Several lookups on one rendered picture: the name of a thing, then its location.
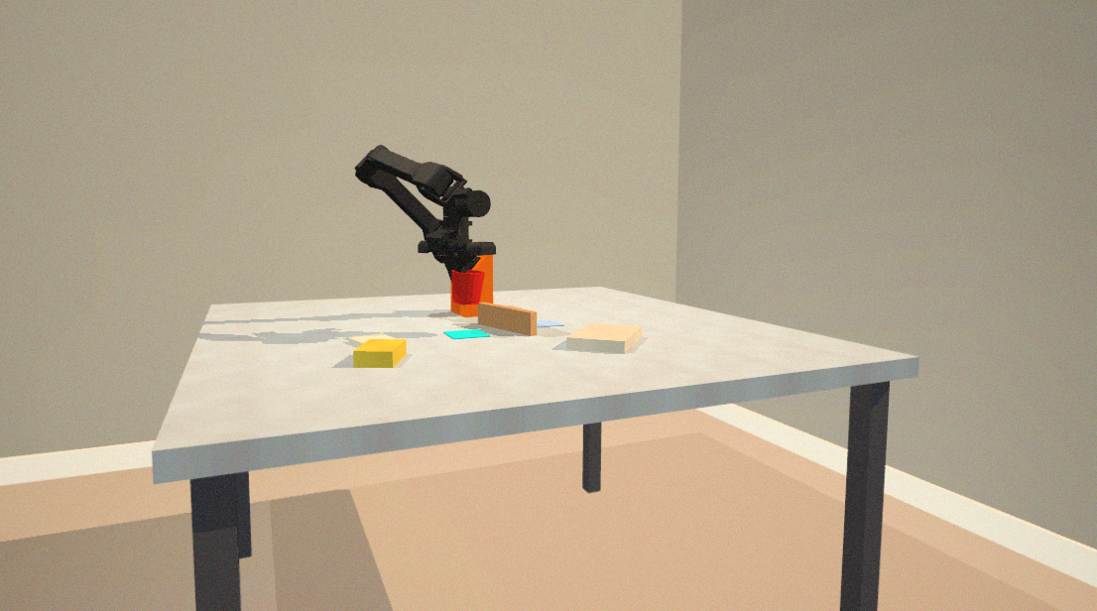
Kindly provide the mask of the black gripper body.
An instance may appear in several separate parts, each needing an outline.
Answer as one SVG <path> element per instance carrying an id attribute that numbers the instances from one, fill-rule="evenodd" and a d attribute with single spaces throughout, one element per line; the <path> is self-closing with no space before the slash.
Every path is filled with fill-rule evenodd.
<path id="1" fill-rule="evenodd" d="M 437 254 L 455 254 L 457 256 L 485 256 L 485 254 L 496 254 L 496 246 L 493 241 L 472 241 L 470 239 L 470 226 L 472 226 L 472 220 L 468 217 L 444 217 L 440 220 L 440 226 L 448 222 L 448 227 L 453 228 L 454 224 L 459 224 L 462 234 L 462 247 L 452 246 L 446 248 L 442 253 L 437 253 L 436 250 L 429 250 L 427 241 L 419 241 L 418 253 L 437 253 Z M 445 224 L 445 223 L 444 223 Z"/>

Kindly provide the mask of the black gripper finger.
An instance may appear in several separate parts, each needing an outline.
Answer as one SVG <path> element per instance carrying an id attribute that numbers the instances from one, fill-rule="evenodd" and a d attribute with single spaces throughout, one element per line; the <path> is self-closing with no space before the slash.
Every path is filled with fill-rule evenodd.
<path id="1" fill-rule="evenodd" d="M 470 262 L 472 262 L 474 258 L 477 258 L 477 256 L 451 256 L 451 258 L 455 262 L 455 272 L 466 274 L 470 268 Z"/>
<path id="2" fill-rule="evenodd" d="M 451 256 L 457 256 L 457 254 L 446 254 L 446 256 L 436 254 L 436 258 L 440 258 L 440 260 L 442 262 L 444 262 L 444 265 L 446 267 L 446 272 L 448 272 L 448 275 L 449 275 L 449 280 L 452 282 L 451 271 L 455 270 L 455 262 L 453 261 L 453 259 L 451 258 Z"/>

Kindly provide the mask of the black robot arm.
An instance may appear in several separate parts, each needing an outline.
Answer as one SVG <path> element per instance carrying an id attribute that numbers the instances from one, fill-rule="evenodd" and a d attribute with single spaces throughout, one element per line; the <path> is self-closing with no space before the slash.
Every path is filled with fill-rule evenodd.
<path id="1" fill-rule="evenodd" d="M 442 253 L 454 245 L 462 247 L 459 224 L 449 228 L 448 222 L 444 222 L 445 224 L 440 226 L 440 219 L 436 219 L 397 177 L 417 186 L 425 199 L 443 206 L 443 216 L 482 217 L 490 211 L 491 201 L 488 194 L 482 190 L 465 188 L 467 180 L 459 172 L 450 170 L 445 165 L 415 162 L 410 158 L 391 152 L 383 145 L 367 152 L 357 165 L 355 171 L 357 179 L 369 186 L 382 190 L 414 220 L 423 231 L 428 249 L 436 250 L 437 253 Z M 456 183 L 450 186 L 453 179 Z M 434 258 L 437 253 L 432 253 Z M 442 262 L 440 258 L 436 260 Z"/>

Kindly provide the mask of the red cup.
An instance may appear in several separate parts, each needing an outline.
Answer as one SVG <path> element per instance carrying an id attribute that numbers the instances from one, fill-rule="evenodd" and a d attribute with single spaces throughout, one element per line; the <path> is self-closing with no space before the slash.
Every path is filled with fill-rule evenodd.
<path id="1" fill-rule="evenodd" d="M 457 304 L 479 304 L 484 272 L 467 270 L 466 274 L 451 271 L 452 298 Z"/>

